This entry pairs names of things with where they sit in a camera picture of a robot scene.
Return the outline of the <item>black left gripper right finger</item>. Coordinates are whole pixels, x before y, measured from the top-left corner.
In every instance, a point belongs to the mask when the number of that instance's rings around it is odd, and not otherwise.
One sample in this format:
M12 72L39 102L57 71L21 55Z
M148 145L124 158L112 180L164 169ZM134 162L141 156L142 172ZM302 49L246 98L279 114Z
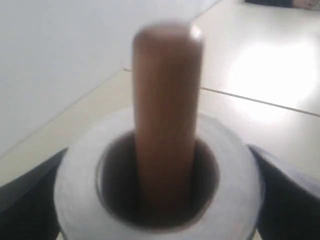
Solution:
M320 238L320 182L266 150L249 145L264 180L257 230L263 240Z

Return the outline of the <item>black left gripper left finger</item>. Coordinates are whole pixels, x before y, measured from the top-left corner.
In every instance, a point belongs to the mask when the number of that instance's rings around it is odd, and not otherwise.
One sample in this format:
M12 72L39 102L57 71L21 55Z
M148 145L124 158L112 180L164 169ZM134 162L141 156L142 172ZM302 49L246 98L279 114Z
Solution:
M63 149L0 188L2 240L55 240L60 232L54 185Z

